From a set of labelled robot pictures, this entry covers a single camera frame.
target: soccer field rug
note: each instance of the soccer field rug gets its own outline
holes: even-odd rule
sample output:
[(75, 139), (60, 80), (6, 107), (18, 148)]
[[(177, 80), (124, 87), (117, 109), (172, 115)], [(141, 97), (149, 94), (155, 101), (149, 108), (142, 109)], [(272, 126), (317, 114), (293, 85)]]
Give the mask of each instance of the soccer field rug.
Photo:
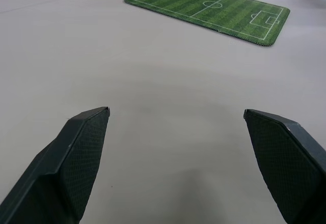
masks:
[(290, 10), (256, 0), (125, 0), (262, 46), (275, 43)]

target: miniature soccer field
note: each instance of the miniature soccer field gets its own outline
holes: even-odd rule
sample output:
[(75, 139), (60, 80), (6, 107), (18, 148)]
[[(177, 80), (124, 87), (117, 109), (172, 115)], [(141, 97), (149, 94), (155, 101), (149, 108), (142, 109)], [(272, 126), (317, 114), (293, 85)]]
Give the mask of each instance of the miniature soccer field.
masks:
[(275, 43), (290, 10), (256, 0), (125, 0), (263, 46)]

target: gray floor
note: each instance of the gray floor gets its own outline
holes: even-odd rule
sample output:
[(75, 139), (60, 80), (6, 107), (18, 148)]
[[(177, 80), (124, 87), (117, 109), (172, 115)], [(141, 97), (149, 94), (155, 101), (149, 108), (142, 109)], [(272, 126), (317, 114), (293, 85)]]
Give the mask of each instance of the gray floor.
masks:
[(110, 106), (82, 223), (284, 223), (245, 108), (301, 123), (324, 147), (326, 0), (256, 46), (123, 0), (0, 0), (0, 200), (67, 118)]

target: floor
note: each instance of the floor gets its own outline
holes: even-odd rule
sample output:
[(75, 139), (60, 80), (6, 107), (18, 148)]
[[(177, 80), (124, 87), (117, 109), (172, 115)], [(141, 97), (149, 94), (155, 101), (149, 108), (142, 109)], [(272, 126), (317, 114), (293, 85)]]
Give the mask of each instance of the floor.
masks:
[(291, 9), (260, 47), (123, 0), (0, 0), (0, 201), (81, 111), (112, 111), (81, 223), (284, 224), (245, 108), (326, 147), (326, 0)]

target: green rug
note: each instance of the green rug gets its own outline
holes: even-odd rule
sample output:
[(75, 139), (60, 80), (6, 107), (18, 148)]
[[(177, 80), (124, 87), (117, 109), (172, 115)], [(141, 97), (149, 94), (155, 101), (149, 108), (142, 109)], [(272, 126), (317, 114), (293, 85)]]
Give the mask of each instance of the green rug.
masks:
[(256, 0), (125, 0), (262, 46), (275, 43), (290, 10)]

